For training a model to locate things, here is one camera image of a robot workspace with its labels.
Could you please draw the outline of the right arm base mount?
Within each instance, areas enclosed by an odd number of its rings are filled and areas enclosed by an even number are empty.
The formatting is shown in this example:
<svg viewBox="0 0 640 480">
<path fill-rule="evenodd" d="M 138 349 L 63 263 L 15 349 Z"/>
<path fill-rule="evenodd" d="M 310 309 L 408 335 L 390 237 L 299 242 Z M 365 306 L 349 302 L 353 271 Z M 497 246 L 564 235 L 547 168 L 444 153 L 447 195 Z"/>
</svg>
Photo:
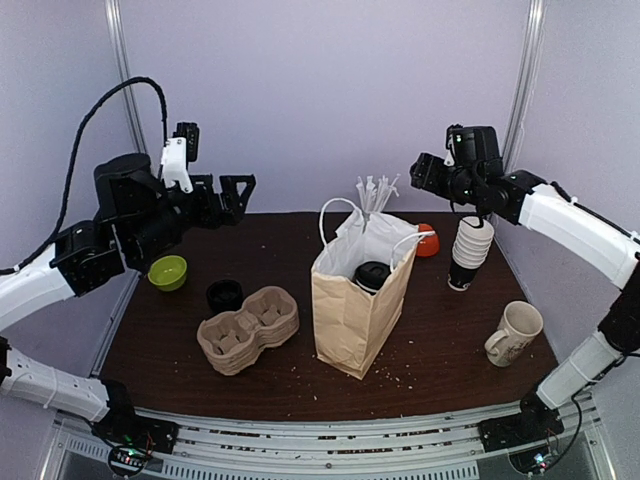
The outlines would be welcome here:
<svg viewBox="0 0 640 480">
<path fill-rule="evenodd" d="M 531 397 L 520 402 L 518 413 L 483 420 L 478 430 L 485 452 L 507 449 L 512 466 L 533 476 L 551 466 L 564 425 L 557 409 Z"/>
</svg>

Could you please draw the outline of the brown paper takeout bag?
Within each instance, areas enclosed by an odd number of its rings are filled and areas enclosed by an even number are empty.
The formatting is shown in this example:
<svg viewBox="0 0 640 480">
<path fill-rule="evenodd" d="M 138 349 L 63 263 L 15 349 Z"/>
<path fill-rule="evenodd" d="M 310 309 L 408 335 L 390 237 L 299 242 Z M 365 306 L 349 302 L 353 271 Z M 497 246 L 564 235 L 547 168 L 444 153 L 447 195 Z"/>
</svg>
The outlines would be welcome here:
<svg viewBox="0 0 640 480">
<path fill-rule="evenodd" d="M 418 226 L 386 213 L 366 219 L 346 198 L 332 198 L 318 220 L 323 250 L 311 266 L 316 356 L 358 380 L 364 379 L 399 320 L 420 238 Z M 367 261 L 390 266 L 376 295 L 353 282 Z"/>
</svg>

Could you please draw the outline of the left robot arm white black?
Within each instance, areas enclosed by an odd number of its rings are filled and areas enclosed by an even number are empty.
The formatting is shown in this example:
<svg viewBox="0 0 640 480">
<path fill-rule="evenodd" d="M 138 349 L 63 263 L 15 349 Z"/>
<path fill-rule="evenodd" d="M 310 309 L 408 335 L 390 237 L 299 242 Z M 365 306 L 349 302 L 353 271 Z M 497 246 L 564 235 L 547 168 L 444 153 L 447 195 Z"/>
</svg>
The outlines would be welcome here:
<svg viewBox="0 0 640 480">
<path fill-rule="evenodd" d="M 99 208 L 48 240 L 28 265 L 1 284 L 1 326 L 44 307 L 81 297 L 127 269 L 142 274 L 178 245 L 192 227 L 215 230 L 244 217 L 256 186 L 252 175 L 223 175 L 215 192 L 210 175 L 189 175 L 192 189 L 166 183 L 152 172 L 148 155 L 116 157 L 94 170 Z M 126 387 L 116 381 L 78 378 L 20 356 L 1 341 L 1 391 L 105 426 L 123 444 L 144 433 Z"/>
</svg>

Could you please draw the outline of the brown pulp cup carrier stack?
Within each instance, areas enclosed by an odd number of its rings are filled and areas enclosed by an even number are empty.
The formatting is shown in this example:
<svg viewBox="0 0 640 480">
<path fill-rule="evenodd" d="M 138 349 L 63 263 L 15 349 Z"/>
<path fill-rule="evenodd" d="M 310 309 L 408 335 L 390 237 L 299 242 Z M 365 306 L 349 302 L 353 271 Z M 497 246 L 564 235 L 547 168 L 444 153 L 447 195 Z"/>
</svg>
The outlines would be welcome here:
<svg viewBox="0 0 640 480">
<path fill-rule="evenodd" d="M 296 300 L 281 287 L 267 286 L 249 295 L 238 310 L 202 321 L 196 338 L 212 368 L 234 376 L 255 364 L 264 350 L 283 345 L 298 329 Z"/>
</svg>

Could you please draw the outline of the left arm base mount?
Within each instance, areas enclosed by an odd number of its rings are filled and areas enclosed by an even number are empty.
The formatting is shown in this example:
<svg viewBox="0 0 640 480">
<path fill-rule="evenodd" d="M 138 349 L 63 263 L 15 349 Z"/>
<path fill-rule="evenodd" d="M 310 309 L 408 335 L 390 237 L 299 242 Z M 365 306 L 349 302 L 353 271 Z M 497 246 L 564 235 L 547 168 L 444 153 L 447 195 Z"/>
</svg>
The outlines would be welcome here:
<svg viewBox="0 0 640 480">
<path fill-rule="evenodd" d="M 111 410 L 102 420 L 86 423 L 107 445 L 109 469 L 126 479 L 140 474 L 155 453 L 171 454 L 179 433 L 177 423 L 139 415 L 129 407 Z"/>
</svg>

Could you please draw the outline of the black paper coffee cup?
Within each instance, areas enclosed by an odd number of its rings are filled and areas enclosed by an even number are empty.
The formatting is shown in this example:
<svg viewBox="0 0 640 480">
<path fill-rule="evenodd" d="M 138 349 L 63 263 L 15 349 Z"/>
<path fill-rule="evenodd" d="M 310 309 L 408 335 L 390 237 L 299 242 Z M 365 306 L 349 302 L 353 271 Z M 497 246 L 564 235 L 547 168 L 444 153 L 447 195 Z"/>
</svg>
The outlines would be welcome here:
<svg viewBox="0 0 640 480">
<path fill-rule="evenodd" d="M 384 286 L 384 283 L 371 283 L 371 282 L 365 282 L 362 280 L 355 280 L 355 284 L 357 286 L 359 286 L 362 290 L 366 291 L 367 293 L 369 293 L 370 295 L 376 295 L 380 289 Z"/>
</svg>

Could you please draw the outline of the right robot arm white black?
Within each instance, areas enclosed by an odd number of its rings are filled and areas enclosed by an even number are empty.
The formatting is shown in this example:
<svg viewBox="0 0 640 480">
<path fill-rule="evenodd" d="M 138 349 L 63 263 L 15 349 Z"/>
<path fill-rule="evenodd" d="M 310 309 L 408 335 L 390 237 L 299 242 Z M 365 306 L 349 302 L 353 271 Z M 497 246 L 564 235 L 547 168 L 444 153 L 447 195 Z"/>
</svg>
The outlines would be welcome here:
<svg viewBox="0 0 640 480">
<path fill-rule="evenodd" d="M 555 182 L 526 170 L 506 173 L 491 126 L 451 125 L 445 148 L 444 158 L 419 155 L 410 168 L 412 187 L 546 236 L 620 290 L 596 331 L 521 400 L 512 430 L 519 440 L 530 442 L 556 419 L 561 405 L 622 359 L 637 355 L 639 236 L 580 205 Z"/>
</svg>

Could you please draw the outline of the black plastic cup lid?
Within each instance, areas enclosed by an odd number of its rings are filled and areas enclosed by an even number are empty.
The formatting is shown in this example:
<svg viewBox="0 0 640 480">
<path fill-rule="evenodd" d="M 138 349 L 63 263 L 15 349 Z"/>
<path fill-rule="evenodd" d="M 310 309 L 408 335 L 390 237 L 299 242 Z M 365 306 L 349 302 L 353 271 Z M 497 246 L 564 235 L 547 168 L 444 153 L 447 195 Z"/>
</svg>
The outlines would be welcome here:
<svg viewBox="0 0 640 480">
<path fill-rule="evenodd" d="M 371 283 L 385 283 L 390 274 L 391 270 L 388 264 L 379 261 L 367 261 L 356 268 L 353 282 L 355 283 L 355 280 L 358 279 Z"/>
</svg>

